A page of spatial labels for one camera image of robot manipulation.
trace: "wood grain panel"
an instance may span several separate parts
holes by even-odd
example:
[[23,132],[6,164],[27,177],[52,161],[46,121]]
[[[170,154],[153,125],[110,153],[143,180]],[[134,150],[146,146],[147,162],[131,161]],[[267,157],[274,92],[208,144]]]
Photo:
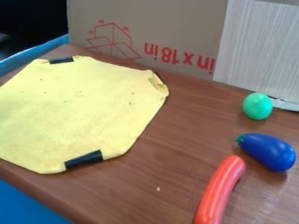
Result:
[[[77,54],[147,68],[71,45],[43,58]],[[191,224],[212,173],[234,153],[244,158],[247,171],[229,199],[223,223],[297,223],[298,166],[288,173],[269,171],[242,153],[234,138],[268,133],[297,149],[298,114],[275,109],[267,120],[256,122],[241,110],[246,91],[151,69],[170,96],[126,155],[55,175],[38,175],[0,160],[0,178],[74,223]]]
[[299,6],[282,2],[228,1],[215,81],[299,102]]

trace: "plastic toy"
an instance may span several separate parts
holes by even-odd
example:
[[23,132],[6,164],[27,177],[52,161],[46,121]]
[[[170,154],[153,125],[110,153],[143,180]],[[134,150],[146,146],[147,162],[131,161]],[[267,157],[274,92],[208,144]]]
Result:
[[239,147],[276,172],[285,172],[296,161],[292,146],[279,138],[258,133],[242,134],[236,138]]
[[221,224],[229,196],[245,171],[244,161],[237,156],[227,157],[219,166],[205,189],[194,224]]
[[254,120],[268,117],[272,112],[272,102],[266,94],[250,94],[243,101],[244,113]]

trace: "printed box diagram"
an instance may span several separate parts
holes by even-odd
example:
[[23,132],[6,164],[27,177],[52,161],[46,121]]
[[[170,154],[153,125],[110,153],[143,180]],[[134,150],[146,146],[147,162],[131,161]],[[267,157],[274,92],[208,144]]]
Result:
[[124,31],[128,29],[122,29],[116,23],[96,25],[94,30],[89,32],[94,36],[87,39],[90,46],[86,49],[94,49],[125,60],[140,59],[140,54],[132,48],[131,36]]

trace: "green ball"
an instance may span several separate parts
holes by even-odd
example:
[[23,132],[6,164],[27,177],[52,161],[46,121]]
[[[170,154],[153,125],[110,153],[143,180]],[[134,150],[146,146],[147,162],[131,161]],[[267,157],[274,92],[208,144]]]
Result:
[[266,94],[250,94],[243,101],[244,113],[254,120],[265,119],[271,114],[272,108],[272,102]]

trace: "blue toy eggplant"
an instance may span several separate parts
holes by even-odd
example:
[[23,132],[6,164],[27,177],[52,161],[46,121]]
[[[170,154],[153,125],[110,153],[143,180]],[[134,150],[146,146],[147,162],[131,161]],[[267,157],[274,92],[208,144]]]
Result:
[[236,138],[239,147],[276,172],[285,172],[296,161],[292,146],[279,138],[258,133],[242,134]]

